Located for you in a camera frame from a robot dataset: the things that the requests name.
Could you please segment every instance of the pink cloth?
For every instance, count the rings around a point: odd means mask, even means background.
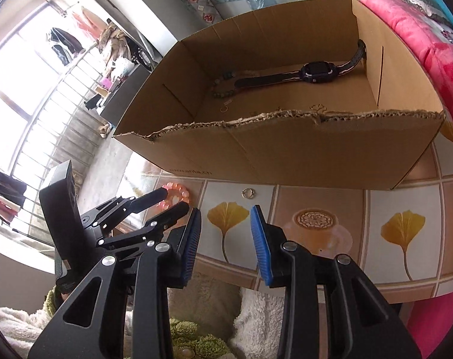
[[[416,301],[407,329],[427,358],[453,325],[453,293]]]
[[[98,40],[101,33],[107,28],[105,23],[96,14],[82,7],[81,12],[72,12],[72,20],[75,26],[94,42]]]
[[[402,0],[359,0],[407,44],[429,73],[453,119],[453,30]]]
[[[359,0],[406,43],[427,71],[453,119],[453,30],[402,0]],[[407,328],[424,358],[453,325],[453,293],[414,304]]]

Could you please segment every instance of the green fabric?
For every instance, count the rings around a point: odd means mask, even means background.
[[[50,317],[53,317],[56,311],[54,297],[55,287],[47,293],[42,307]],[[220,356],[230,353],[228,346],[223,340],[211,334],[201,336],[197,331],[198,325],[194,322],[170,319],[170,332],[175,359],[191,359],[181,354],[184,348],[189,348],[195,353],[194,359],[218,359]]]
[[[55,287],[47,293],[47,296],[45,297],[44,306],[42,306],[42,310],[46,311],[50,317],[53,317],[56,311],[54,304],[54,296]]]

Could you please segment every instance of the window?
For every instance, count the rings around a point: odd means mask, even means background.
[[[82,45],[91,43],[45,4],[0,47],[0,169],[7,173],[26,126],[67,70],[47,41],[53,27],[72,33]]]

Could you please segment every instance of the ring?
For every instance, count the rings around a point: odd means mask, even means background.
[[[255,195],[255,191],[254,189],[246,188],[241,192],[241,195],[243,196],[243,198],[251,200]]]

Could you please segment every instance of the black watch strap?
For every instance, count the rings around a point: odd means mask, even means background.
[[[248,87],[266,86],[274,83],[290,82],[290,81],[306,81],[310,83],[330,82],[338,75],[344,75],[355,68],[362,58],[366,58],[366,44],[359,39],[357,41],[358,49],[352,59],[345,64],[335,66],[329,62],[312,62],[307,63],[301,70],[296,70],[288,73],[280,73],[273,75],[264,75],[262,77],[242,78],[234,83],[235,89],[243,89]]]
[[[243,89],[247,87],[272,85],[274,83],[299,81],[301,80],[300,71],[293,71],[289,73],[280,73],[273,75],[264,75],[262,77],[242,78],[236,80],[234,83],[235,89]]]
[[[339,73],[338,75],[344,75],[346,73],[349,73],[352,69],[355,68],[355,66],[359,63],[359,61],[362,58],[366,59],[366,44],[361,39],[359,39],[357,41],[357,46],[358,48],[356,54],[354,54],[354,56],[349,62],[336,66]]]

